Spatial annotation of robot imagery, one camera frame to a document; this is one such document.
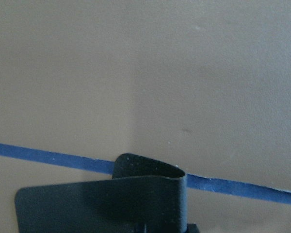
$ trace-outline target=blue painter's tape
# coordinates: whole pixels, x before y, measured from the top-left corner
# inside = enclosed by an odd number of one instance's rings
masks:
[[[114,163],[76,155],[36,150],[0,143],[0,155],[28,161],[112,174]],[[199,177],[188,174],[188,188],[291,204],[291,192],[250,183]]]
[[[189,174],[188,187],[245,198],[291,204],[291,192],[276,190],[251,183],[222,180],[217,178],[204,178]]]
[[[112,174],[114,163],[70,154],[11,146],[0,143],[0,155],[45,164],[66,166],[87,171]]]

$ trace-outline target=black plastic piece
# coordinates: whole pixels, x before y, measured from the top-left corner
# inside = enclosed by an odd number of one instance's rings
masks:
[[[15,197],[20,233],[197,233],[187,225],[186,174],[120,155],[111,180],[28,187]]]

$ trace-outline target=wall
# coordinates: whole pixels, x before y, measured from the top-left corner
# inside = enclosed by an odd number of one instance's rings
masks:
[[[0,1],[0,143],[291,190],[291,1]],[[291,232],[288,205],[189,202],[202,232]]]

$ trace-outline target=tape strip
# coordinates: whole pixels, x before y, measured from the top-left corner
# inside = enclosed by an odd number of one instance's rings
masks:
[[[0,156],[112,174],[114,162],[0,143]],[[291,204],[291,191],[188,174],[188,188]]]

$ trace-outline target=textured wall surface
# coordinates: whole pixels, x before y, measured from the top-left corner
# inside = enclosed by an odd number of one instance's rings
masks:
[[[0,0],[0,143],[291,190],[291,1]],[[291,232],[291,206],[196,190],[189,219]]]

